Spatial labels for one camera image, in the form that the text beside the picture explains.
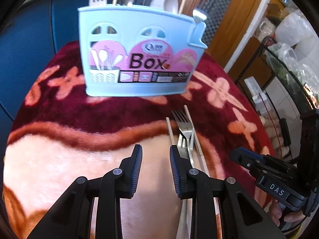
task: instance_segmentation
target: door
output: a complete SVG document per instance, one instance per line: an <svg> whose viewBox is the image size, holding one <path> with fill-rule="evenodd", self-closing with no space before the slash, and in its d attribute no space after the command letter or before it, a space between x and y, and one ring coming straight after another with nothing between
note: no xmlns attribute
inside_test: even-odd
<svg viewBox="0 0 319 239"><path fill-rule="evenodd" d="M202 0L186 0L183 14L192 16L192 11ZM245 35L261 0L231 0L220 26L206 53L225 67Z"/></svg>

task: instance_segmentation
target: cutlery box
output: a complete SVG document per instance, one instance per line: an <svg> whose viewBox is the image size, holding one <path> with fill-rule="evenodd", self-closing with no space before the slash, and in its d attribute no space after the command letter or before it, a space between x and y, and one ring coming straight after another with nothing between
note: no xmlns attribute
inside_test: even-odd
<svg viewBox="0 0 319 239"><path fill-rule="evenodd" d="M186 15L112 4L78 11L89 96L181 94L207 48L205 23Z"/></svg>

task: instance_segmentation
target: human hand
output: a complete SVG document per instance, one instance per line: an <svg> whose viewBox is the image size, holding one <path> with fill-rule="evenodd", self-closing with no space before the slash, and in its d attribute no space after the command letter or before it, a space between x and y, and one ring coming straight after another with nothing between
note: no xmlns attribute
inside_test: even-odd
<svg viewBox="0 0 319 239"><path fill-rule="evenodd" d="M277 226L280 225L279 219L282 216L282 210L278 204L277 200L272 201L272 205L269 207L268 215L271 217L271 219L275 222ZM284 221L287 223L292 223L296 221L301 221L304 219L304 214L302 213L302 210L294 211L292 213L289 213L285 216Z"/></svg>

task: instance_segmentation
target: fleece blanket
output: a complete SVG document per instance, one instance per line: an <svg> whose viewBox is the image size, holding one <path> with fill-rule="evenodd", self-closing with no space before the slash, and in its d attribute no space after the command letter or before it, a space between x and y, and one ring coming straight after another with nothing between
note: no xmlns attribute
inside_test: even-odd
<svg viewBox="0 0 319 239"><path fill-rule="evenodd" d="M266 194L233 163L239 146L272 154L271 142L247 99L204 54L181 95L90 97L85 93L79 42L64 46L39 75L13 123L4 162L4 201L10 225L27 238L79 176L94 179L119 166L136 143L143 147L137 192L121 201L129 239L174 239L181 213L169 161L165 117L187 105L211 177L235 177L264 206ZM92 225L94 238L95 225Z"/></svg>

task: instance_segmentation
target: screw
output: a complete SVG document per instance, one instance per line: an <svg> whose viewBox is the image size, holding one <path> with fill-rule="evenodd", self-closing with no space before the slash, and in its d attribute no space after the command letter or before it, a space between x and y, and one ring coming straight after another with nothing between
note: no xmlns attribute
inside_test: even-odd
<svg viewBox="0 0 319 239"><path fill-rule="evenodd" d="M199 173L199 171L197 169L193 168L193 169L189 170L189 173L192 175L197 175Z"/></svg>
<svg viewBox="0 0 319 239"><path fill-rule="evenodd" d="M230 183L230 184L234 184L234 183L236 182L235 178L233 178L233 177L228 177L228 178L226 179L226 181L227 181L228 183Z"/></svg>
<svg viewBox="0 0 319 239"><path fill-rule="evenodd" d="M78 184L82 184L82 183L85 182L85 180L86 180L85 177L79 177L79 178L77 178L77 183L78 183Z"/></svg>
<svg viewBox="0 0 319 239"><path fill-rule="evenodd" d="M122 169L120 169L120 168L116 168L113 170L113 174L115 174L115 175L120 175L121 173L122 173Z"/></svg>

